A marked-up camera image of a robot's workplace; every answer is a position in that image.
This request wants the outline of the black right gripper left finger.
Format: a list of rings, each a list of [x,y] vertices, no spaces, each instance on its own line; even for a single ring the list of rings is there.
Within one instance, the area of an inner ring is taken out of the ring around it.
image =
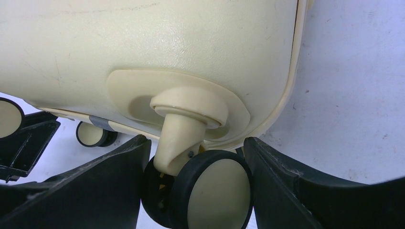
[[[151,141],[138,135],[43,182],[0,187],[3,229],[134,229]]]

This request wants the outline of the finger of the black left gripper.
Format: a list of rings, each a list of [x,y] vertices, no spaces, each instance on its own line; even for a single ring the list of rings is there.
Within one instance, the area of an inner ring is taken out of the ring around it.
[[[0,141],[0,178],[27,177],[60,126],[57,116],[42,111],[24,117],[22,128]]]

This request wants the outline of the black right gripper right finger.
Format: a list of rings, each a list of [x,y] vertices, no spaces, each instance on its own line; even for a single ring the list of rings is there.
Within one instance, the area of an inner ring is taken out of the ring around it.
[[[259,229],[402,229],[405,180],[362,184],[335,177],[277,151],[244,141],[254,180]]]

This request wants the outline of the yellow suitcase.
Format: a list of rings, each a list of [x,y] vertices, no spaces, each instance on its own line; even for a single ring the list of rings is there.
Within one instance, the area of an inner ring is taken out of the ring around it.
[[[3,0],[0,91],[79,120],[81,143],[158,140],[142,199],[172,229],[244,229],[236,154],[294,86],[310,0]]]

